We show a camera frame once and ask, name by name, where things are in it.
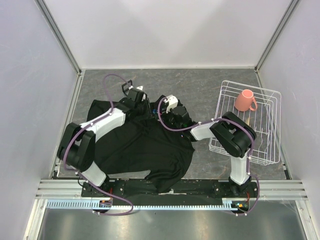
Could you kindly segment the black polo shirt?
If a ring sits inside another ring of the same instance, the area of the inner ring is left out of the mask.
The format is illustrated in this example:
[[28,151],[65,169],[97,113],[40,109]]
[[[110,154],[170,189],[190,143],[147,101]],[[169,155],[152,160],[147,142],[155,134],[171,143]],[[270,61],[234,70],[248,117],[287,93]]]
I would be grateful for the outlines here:
[[[187,172],[195,149],[181,132],[167,130],[158,118],[158,107],[166,112],[165,96],[149,102],[150,117],[135,117],[100,138],[95,145],[95,163],[106,174],[150,171],[145,177],[163,193]],[[94,100],[87,120],[106,113],[109,101]]]

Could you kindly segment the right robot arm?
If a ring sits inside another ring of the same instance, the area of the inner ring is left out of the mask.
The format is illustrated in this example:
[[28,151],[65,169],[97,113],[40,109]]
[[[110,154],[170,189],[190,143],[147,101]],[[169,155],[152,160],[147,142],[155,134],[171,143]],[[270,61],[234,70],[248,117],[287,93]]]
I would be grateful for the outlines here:
[[242,196],[251,183],[250,155],[253,151],[256,132],[233,112],[205,122],[191,121],[184,106],[164,112],[158,107],[157,116],[163,127],[180,132],[192,141],[216,139],[230,156],[231,172],[228,179],[229,191],[235,197]]

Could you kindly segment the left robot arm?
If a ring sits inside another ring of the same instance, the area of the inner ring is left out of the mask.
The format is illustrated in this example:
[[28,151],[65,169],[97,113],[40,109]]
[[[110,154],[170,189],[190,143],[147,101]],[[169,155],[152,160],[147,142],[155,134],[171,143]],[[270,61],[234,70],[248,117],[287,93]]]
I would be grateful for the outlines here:
[[92,191],[99,197],[106,196],[110,185],[107,175],[95,163],[96,142],[126,122],[151,113],[150,102],[143,87],[129,87],[125,98],[111,102],[107,112],[85,123],[70,123],[60,141],[57,157],[67,170],[76,170],[91,182]]

